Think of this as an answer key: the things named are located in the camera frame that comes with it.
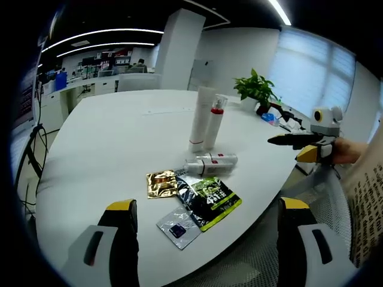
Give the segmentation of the person's right hand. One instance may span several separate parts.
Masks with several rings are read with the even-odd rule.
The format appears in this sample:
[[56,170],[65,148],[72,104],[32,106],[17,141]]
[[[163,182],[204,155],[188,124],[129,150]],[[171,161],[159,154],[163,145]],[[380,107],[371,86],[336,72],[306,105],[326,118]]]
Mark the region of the person's right hand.
[[367,150],[369,144],[354,142],[345,138],[334,141],[332,151],[333,164],[354,164]]

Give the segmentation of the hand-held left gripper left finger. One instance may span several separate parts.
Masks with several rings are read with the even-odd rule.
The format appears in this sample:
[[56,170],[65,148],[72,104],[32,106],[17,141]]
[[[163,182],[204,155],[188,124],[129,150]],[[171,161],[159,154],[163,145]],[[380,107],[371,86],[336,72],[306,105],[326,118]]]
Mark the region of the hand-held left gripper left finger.
[[69,286],[139,286],[136,200],[110,204],[68,249],[62,276]]

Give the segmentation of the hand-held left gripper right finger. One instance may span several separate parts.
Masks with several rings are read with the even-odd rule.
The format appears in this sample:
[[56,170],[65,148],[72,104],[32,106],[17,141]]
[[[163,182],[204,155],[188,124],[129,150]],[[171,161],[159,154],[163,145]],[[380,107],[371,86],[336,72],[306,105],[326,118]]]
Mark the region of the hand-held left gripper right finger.
[[357,273],[345,242],[298,199],[278,201],[278,286],[345,286]]

